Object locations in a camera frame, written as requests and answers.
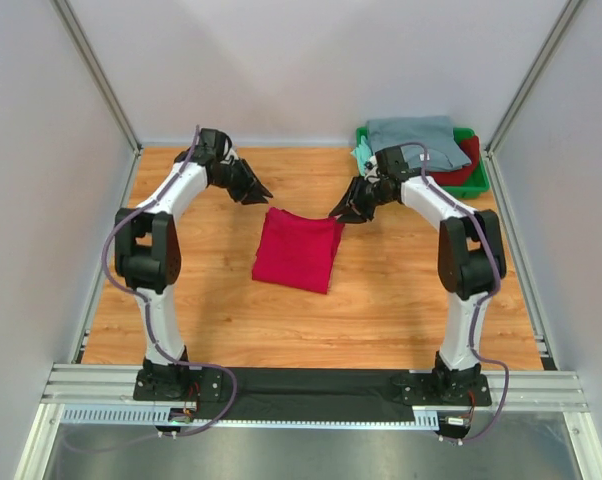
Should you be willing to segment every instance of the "green plastic basket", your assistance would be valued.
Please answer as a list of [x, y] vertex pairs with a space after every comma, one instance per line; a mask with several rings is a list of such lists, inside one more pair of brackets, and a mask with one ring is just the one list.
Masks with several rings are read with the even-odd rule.
[[[357, 128], [357, 145], [361, 143], [361, 137], [368, 136], [366, 127]], [[459, 143], [468, 138], [474, 137], [474, 130], [471, 128], [455, 127], [454, 141]], [[456, 198], [477, 198], [482, 193], [490, 190], [490, 181], [483, 165], [483, 158], [479, 160], [479, 166], [472, 172], [470, 178], [460, 187], [442, 187], [446, 192]]]

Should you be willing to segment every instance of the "pile of clothes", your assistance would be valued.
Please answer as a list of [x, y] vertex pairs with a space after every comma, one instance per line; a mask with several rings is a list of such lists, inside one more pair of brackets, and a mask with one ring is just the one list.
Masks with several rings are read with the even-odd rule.
[[[461, 186], [479, 166], [481, 147], [475, 135], [454, 140], [454, 126], [447, 116], [383, 118], [368, 121], [368, 136], [352, 151], [361, 175], [367, 173], [370, 157], [379, 150], [408, 142], [428, 148], [428, 174], [441, 186]], [[411, 168], [420, 168], [423, 149], [416, 145], [401, 148]]]

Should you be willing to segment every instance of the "folded cloth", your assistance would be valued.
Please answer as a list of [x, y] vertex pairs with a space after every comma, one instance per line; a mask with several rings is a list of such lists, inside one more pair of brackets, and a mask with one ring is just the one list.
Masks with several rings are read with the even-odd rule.
[[365, 175], [367, 173], [366, 163], [370, 161], [370, 157], [372, 156], [372, 149], [366, 137], [361, 137], [359, 145], [352, 150], [351, 155], [357, 159], [359, 174]]
[[[470, 164], [468, 157], [454, 141], [450, 117], [382, 118], [368, 121], [368, 140], [373, 152], [406, 142], [421, 142], [428, 147], [428, 172], [451, 172]], [[423, 149], [401, 148], [410, 168], [420, 168]]]
[[328, 293], [343, 227], [335, 218], [312, 220], [270, 208], [252, 279]]
[[479, 137], [476, 135], [472, 138], [462, 140], [459, 142], [459, 148], [465, 153], [470, 159], [470, 165], [463, 167], [454, 172], [432, 172], [432, 178], [442, 187], [460, 187], [468, 181], [472, 172], [476, 170], [481, 161], [481, 145], [479, 144]]

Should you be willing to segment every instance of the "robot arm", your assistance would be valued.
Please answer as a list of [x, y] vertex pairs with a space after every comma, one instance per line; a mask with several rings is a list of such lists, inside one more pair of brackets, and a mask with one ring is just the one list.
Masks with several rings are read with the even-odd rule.
[[[174, 283], [181, 270], [181, 252], [176, 224], [198, 194], [208, 185], [225, 188], [232, 200], [244, 205], [267, 203], [272, 194], [259, 182], [247, 162], [239, 158], [230, 138], [223, 132], [202, 129], [188, 158], [182, 152], [157, 190], [137, 208], [151, 205], [125, 225], [115, 238], [115, 268], [126, 286], [148, 299], [152, 331], [156, 342], [172, 358], [187, 360], [174, 308]], [[131, 209], [122, 208], [116, 223]], [[151, 234], [150, 246], [137, 243]], [[145, 301], [137, 303], [146, 327], [145, 363], [169, 365], [150, 341]]]
[[[468, 213], [475, 215], [483, 228], [501, 278], [506, 265], [499, 220], [491, 210], [482, 212], [466, 206], [436, 186], [437, 192], [421, 177], [420, 169], [410, 169], [399, 147], [381, 150], [370, 159], [370, 172], [354, 177], [348, 191], [330, 213], [345, 223], [363, 223], [374, 218], [377, 206], [398, 201], [416, 210], [439, 231], [438, 273], [448, 291], [448, 320], [443, 344], [435, 365], [442, 370], [444, 383], [454, 383], [454, 372], [478, 372], [478, 359], [470, 348], [472, 316], [477, 302], [494, 286], [493, 273], [483, 247], [470, 250], [467, 239], [478, 240]], [[474, 330], [478, 349], [488, 301], [483, 301]]]

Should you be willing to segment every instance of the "table surface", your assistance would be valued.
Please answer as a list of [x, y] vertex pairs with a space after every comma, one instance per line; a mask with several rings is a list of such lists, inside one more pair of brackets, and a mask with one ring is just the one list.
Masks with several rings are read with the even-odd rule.
[[[129, 202], [146, 199], [183, 149], [147, 148]], [[357, 174], [349, 149], [242, 148], [271, 206], [323, 218]], [[496, 211], [490, 193], [468, 204]], [[431, 368], [447, 318], [437, 274], [438, 235], [416, 212], [388, 204], [373, 222], [347, 225], [330, 291], [310, 293], [253, 281], [268, 205], [234, 204], [208, 188], [178, 225], [179, 329], [191, 361], [245, 367]], [[492, 300], [481, 352], [515, 370], [542, 369], [516, 269]], [[145, 352], [133, 298], [106, 284], [83, 363], [139, 364]]]

